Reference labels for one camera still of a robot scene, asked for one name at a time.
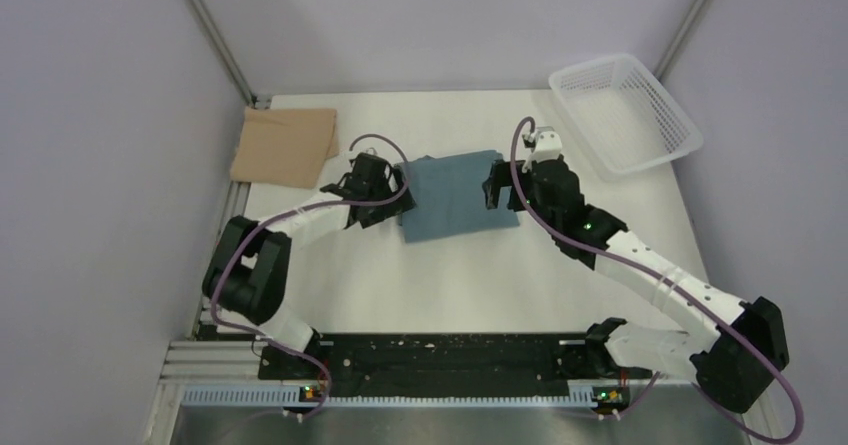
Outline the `blue-grey t-shirt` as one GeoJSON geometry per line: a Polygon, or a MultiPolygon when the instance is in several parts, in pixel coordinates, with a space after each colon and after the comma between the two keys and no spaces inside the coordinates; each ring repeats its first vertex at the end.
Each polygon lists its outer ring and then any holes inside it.
{"type": "Polygon", "coordinates": [[[486,208],[482,185],[491,166],[502,158],[495,150],[483,150],[411,161],[407,170],[415,207],[399,220],[404,241],[417,244],[518,227],[514,212],[486,208]]]}

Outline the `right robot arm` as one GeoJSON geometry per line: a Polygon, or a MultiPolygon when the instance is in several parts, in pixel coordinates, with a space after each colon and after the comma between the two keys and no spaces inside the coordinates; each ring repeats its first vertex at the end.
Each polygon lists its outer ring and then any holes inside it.
{"type": "Polygon", "coordinates": [[[508,209],[532,209],[554,229],[552,239],[569,258],[629,288],[677,324],[646,328],[622,318],[595,323],[586,332],[586,362],[600,377],[641,368],[686,379],[716,404],[744,413],[774,377],[753,355],[758,350],[782,371],[790,356],[780,308],[725,293],[657,254],[618,217],[586,202],[577,175],[563,159],[495,160],[482,189],[495,209],[502,188],[508,209]]]}

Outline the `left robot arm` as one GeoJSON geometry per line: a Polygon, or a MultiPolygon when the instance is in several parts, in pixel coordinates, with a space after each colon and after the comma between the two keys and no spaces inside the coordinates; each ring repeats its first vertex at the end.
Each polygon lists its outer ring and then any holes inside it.
{"type": "Polygon", "coordinates": [[[213,323],[282,351],[283,366],[295,377],[314,375],[321,362],[320,334],[285,303],[293,259],[321,238],[413,209],[406,168],[360,153],[339,181],[300,205],[260,219],[231,218],[202,282],[213,323]]]}

